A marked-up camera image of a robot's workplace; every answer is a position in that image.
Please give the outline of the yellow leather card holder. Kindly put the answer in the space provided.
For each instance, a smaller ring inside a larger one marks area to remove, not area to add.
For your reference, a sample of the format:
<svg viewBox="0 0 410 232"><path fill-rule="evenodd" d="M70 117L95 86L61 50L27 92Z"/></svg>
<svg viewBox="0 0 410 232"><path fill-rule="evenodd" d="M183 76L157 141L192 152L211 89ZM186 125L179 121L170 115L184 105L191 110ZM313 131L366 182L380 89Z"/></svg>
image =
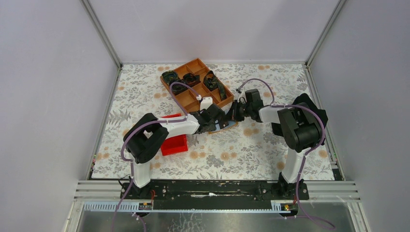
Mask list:
<svg viewBox="0 0 410 232"><path fill-rule="evenodd" d="M234 127L237 126L237 125L238 125L238 123L235 122L235 123L233 123L233 124L229 124L228 126L222 128L222 129L219 127L219 125L217 125L217 126L216 126L216 130L210 131L210 132L208 132L208 134L214 134L214 133L218 133L218 132L223 132L223 131L229 130L229 129L231 129L231 128L234 128Z"/></svg>

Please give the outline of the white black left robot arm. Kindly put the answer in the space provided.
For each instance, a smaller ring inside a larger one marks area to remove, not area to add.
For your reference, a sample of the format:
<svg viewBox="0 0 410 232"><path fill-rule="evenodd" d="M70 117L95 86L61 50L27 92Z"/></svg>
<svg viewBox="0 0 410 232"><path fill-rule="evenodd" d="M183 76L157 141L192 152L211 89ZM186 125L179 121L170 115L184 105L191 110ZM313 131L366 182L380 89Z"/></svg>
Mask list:
<svg viewBox="0 0 410 232"><path fill-rule="evenodd" d="M131 163L132 193L139 199L149 195L150 161L165 140L180 136L213 132L228 126L226 113L216 104L177 117L145 114L123 137L121 158Z"/></svg>

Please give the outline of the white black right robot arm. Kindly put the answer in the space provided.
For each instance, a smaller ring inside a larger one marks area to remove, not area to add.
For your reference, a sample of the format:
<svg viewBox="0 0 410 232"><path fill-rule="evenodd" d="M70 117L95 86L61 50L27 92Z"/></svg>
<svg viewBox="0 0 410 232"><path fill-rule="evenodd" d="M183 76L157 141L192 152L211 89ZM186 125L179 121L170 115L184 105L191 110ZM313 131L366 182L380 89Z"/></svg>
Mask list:
<svg viewBox="0 0 410 232"><path fill-rule="evenodd" d="M306 93L290 105L265 105L259 91L251 89L243 98L233 101L227 117L237 122L249 117L259 123L271 123L273 133L284 138L288 156L279 175L283 182L278 184L277 192L281 198L291 198L297 190L294 183L302 178L307 154L324 144L326 111L319 109Z"/></svg>

